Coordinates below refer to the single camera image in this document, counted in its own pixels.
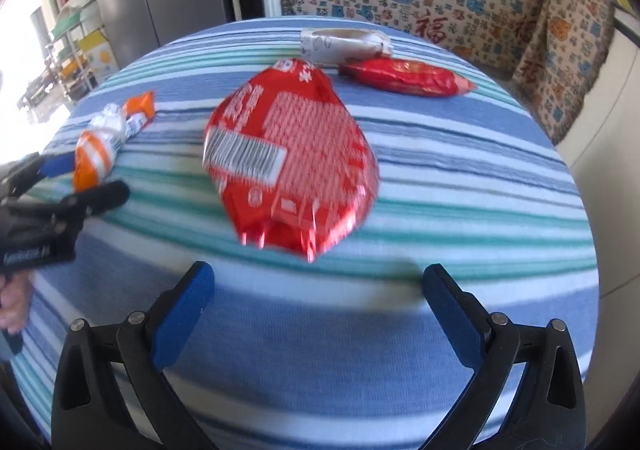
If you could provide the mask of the person's left hand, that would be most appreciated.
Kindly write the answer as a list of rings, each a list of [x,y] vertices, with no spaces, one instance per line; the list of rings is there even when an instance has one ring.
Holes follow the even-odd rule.
[[[2,276],[0,285],[0,328],[9,334],[21,332],[27,325],[34,285],[32,273],[17,271]]]

